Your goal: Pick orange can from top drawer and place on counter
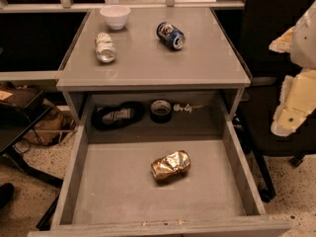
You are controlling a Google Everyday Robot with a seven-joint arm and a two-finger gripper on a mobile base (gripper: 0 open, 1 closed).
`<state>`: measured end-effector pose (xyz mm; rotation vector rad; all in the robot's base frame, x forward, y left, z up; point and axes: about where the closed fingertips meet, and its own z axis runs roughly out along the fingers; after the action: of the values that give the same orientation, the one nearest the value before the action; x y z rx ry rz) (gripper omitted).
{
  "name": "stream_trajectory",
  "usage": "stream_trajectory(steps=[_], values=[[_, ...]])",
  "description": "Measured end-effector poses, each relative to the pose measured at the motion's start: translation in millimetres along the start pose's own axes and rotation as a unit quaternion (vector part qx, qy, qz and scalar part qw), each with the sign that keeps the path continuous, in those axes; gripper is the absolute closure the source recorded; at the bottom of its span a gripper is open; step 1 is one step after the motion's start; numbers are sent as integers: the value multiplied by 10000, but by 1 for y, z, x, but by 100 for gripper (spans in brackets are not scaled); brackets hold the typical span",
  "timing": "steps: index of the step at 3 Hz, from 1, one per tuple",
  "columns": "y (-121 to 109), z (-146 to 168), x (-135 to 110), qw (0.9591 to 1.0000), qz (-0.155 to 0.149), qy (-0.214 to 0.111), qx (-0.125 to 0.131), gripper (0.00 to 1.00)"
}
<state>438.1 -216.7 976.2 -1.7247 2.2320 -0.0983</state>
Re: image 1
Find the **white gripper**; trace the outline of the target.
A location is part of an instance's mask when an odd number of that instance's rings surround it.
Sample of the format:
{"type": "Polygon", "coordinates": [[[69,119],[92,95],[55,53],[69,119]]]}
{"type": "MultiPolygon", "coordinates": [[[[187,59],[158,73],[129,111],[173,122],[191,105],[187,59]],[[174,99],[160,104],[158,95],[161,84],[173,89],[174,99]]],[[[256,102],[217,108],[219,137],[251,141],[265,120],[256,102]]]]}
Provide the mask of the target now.
{"type": "Polygon", "coordinates": [[[290,53],[293,63],[303,69],[295,77],[286,76],[281,85],[279,105],[273,117],[271,131],[277,136],[289,136],[316,110],[316,1],[280,37],[269,50],[290,53]]]}

